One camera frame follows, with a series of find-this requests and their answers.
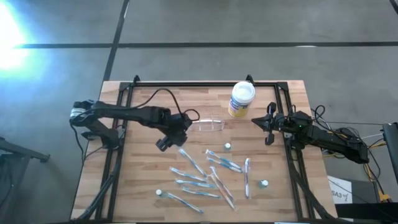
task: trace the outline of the plastic jar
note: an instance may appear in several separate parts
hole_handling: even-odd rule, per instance
[[[229,101],[229,114],[234,118],[242,118],[246,115],[255,94],[256,90],[252,83],[238,82],[235,84]]]

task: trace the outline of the blue toothbrush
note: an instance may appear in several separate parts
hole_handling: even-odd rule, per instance
[[[170,167],[170,170],[171,170],[172,172],[178,174],[178,175],[183,176],[183,177],[189,177],[189,178],[192,178],[192,179],[195,179],[195,180],[199,180],[199,181],[206,182],[206,180],[203,179],[203,178],[197,177],[197,176],[195,176],[195,175],[191,175],[191,174],[184,173],[184,172],[182,172],[182,171],[180,171],[180,170],[178,170],[178,169],[176,169],[176,168],[174,168],[174,167]]]
[[[221,165],[221,166],[223,166],[223,167],[225,167],[225,168],[228,168],[228,169],[230,169],[230,170],[232,170],[232,171],[235,171],[235,172],[238,172],[238,173],[243,173],[243,171],[242,171],[241,169],[237,169],[236,167],[230,166],[230,165],[225,164],[225,163],[220,162],[220,161],[216,161],[216,160],[214,160],[214,159],[212,159],[212,158],[209,158],[209,157],[207,157],[207,159],[208,159],[210,162],[215,162],[215,163],[217,163],[217,164],[219,164],[219,165]]]
[[[190,184],[190,185],[195,185],[199,187],[208,187],[208,188],[216,188],[213,184],[204,184],[204,183],[199,183],[199,182],[194,182],[194,181],[188,181],[188,180],[175,180],[176,183],[178,184]]]
[[[235,167],[235,168],[237,168],[237,169],[242,169],[242,168],[241,168],[239,165],[237,165],[236,163],[234,163],[234,162],[232,162],[232,161],[229,161],[229,160],[225,159],[224,157],[221,157],[221,156],[215,154],[213,151],[210,151],[210,150],[206,149],[206,154],[210,154],[210,155],[212,155],[212,156],[215,156],[215,157],[217,157],[219,160],[221,160],[221,161],[225,162],[226,164],[229,164],[230,166],[233,166],[233,167]]]
[[[190,190],[188,187],[182,187],[182,190],[191,194],[195,194],[195,195],[203,195],[203,196],[209,196],[209,197],[215,197],[215,198],[220,198],[220,196],[215,195],[215,194],[211,194],[208,192],[196,192],[196,191],[192,191]]]
[[[192,165],[193,165],[197,170],[199,170],[199,172],[200,172],[203,176],[207,177],[205,171],[203,171],[203,170],[199,167],[199,165],[198,165],[198,164],[185,152],[185,150],[180,149],[180,150],[178,150],[178,151],[181,153],[181,155],[182,155],[183,157],[189,159],[189,160],[191,161]]]
[[[156,195],[158,195],[159,197],[162,197],[162,198],[166,198],[166,197],[167,197],[167,198],[171,198],[171,199],[178,200],[179,202],[181,202],[181,203],[183,203],[184,205],[186,205],[186,206],[188,206],[188,207],[194,209],[195,211],[197,211],[197,212],[199,212],[199,213],[204,213],[204,212],[205,212],[205,211],[203,211],[202,209],[200,209],[200,208],[198,208],[198,207],[196,207],[196,206],[194,206],[194,205],[188,203],[187,201],[185,201],[185,200],[179,198],[178,196],[175,196],[174,194],[168,193],[168,192],[166,192],[166,191],[157,189],[157,190],[156,190]]]

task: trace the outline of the butcher block tabletop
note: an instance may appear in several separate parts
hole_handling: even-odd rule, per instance
[[[289,85],[292,103],[307,114],[311,114],[304,82],[301,80],[284,81]],[[99,100],[116,104],[120,82],[104,82]],[[195,109],[202,119],[217,118],[224,120],[222,131],[188,130],[188,139],[182,146],[185,151],[203,168],[211,173],[209,166],[215,166],[218,176],[234,196],[236,210],[232,210],[224,198],[211,198],[193,195],[181,190],[175,179],[186,179],[169,171],[170,167],[201,177],[186,158],[178,152],[177,146],[161,152],[155,145],[164,135],[157,129],[141,126],[129,121],[126,131],[121,173],[114,207],[114,222],[274,222],[297,221],[287,167],[282,134],[275,133],[275,142],[271,146],[264,144],[264,133],[251,122],[252,118],[265,116],[267,105],[276,101],[272,87],[256,87],[256,96],[247,115],[241,119],[232,118],[228,113],[229,100],[233,87],[170,87],[182,111]],[[157,87],[134,87],[132,105],[145,102]],[[282,94],[284,112],[288,110]],[[170,108],[177,113],[175,103],[169,93],[160,91],[147,104]],[[112,119],[101,121],[111,127]],[[225,151],[224,144],[231,143],[231,150]],[[89,143],[87,153],[101,146],[100,140]],[[251,159],[249,187],[251,198],[244,193],[244,174],[233,172],[206,159],[209,149],[244,167],[246,158]],[[307,146],[303,150],[305,168],[311,191],[319,202],[336,216],[336,210],[330,192],[325,165],[319,148]],[[106,149],[95,152],[84,163],[71,218],[81,215],[98,193],[101,185]],[[259,180],[266,179],[268,187],[260,189]],[[155,191],[162,189],[204,210],[197,213],[176,200],[160,198]],[[218,189],[193,188],[221,195]],[[102,216],[108,211],[110,190],[105,198]],[[305,212],[305,199],[300,193]]]

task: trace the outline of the white sign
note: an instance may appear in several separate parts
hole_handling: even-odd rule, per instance
[[[335,204],[353,203],[351,182],[328,176],[331,195]]]

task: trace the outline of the yellow label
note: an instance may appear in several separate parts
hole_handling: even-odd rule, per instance
[[[234,118],[241,118],[248,113],[249,105],[240,105],[232,97],[229,101],[228,112]]]

